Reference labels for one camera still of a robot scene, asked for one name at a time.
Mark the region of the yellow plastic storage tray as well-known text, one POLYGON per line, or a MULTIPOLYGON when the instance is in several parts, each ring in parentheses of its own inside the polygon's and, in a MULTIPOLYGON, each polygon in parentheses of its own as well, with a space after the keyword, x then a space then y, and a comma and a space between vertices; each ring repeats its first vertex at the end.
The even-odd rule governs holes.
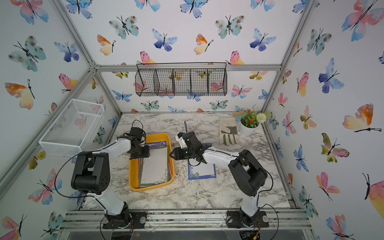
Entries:
POLYGON ((168 134, 158 133, 147 136, 150 147, 148 158, 129 162, 129 186, 133 191, 146 191, 170 185, 175 178, 174 160, 168 134))

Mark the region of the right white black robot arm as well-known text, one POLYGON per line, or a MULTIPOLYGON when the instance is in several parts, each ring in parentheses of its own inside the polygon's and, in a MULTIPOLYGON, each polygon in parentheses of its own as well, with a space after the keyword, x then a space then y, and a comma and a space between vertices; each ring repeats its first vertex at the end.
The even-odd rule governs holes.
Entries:
POLYGON ((238 188, 243 193, 242 205, 238 211, 228 211, 228 228, 268 228, 267 214, 259 207, 260 193, 270 173, 262 167, 248 150, 228 152, 202 144, 194 132, 179 133, 176 136, 179 147, 172 150, 170 157, 175 161, 195 160, 198 164, 214 164, 230 170, 238 188))

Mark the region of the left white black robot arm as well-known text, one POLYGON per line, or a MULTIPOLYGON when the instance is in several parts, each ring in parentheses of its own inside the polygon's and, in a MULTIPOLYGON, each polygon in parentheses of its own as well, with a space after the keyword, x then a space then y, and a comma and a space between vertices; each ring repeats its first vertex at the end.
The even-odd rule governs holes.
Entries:
POLYGON ((131 127, 129 133, 96 151, 81 152, 76 156, 76 164, 71 179, 71 187, 83 197, 94 198, 105 211, 108 220, 104 229, 127 229, 134 226, 128 204, 122 201, 110 187, 110 163, 124 153, 131 158, 148 158, 150 149, 146 143, 146 133, 142 128, 131 127))

